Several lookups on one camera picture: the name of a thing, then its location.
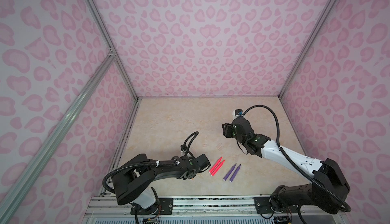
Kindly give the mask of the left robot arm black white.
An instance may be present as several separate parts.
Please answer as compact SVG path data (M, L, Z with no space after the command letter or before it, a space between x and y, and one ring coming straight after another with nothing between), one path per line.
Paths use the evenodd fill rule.
M157 161L149 159L145 154L139 154L108 173L102 185L115 194L119 206L136 204L148 209L159 202L156 191L150 187L152 182L167 178L193 179L210 167L210 161L205 154L197 158L191 155L175 156L168 161Z

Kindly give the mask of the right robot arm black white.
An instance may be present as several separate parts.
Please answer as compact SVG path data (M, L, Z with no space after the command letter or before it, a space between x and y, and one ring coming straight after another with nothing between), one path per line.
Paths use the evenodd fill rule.
M346 202L350 186L334 160L310 158L281 146L268 136L256 134L243 116L236 117L232 123L224 123L222 133L226 138L235 139L248 154L274 161L308 180L304 185L277 187L269 198L273 211L311 205L328 214L351 212Z

